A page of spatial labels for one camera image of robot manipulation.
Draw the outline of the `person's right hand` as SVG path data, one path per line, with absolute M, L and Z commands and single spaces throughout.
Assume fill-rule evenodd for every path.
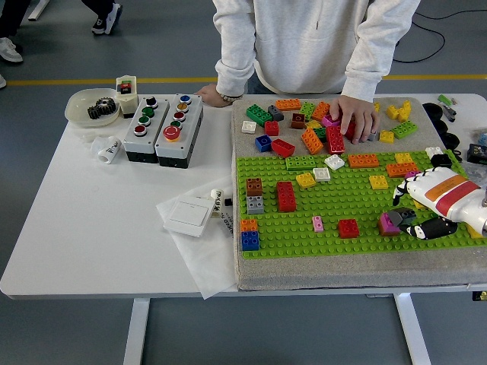
M 202 98 L 202 101 L 209 106 L 225 107 L 231 105 L 231 102 L 225 101 L 216 90 L 216 84 L 208 84 L 196 92 Z

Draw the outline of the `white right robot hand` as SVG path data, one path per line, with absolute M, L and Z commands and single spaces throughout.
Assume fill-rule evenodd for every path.
M 409 194 L 437 216 L 413 225 L 415 212 L 394 208 L 387 214 L 395 227 L 421 240 L 432 240 L 455 233 L 464 222 L 486 236 L 486 191 L 467 178 L 446 167 L 434 167 L 405 179 L 393 195 L 393 205 Z

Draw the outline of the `person's left hand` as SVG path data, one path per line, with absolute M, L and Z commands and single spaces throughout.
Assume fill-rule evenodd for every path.
M 329 113 L 333 120 L 341 118 L 341 133 L 344 135 L 352 119 L 355 120 L 355 130 L 352 143 L 367 141 L 370 134 L 374 134 L 380 125 L 380 117 L 374 104 L 368 101 L 341 95 L 330 104 Z

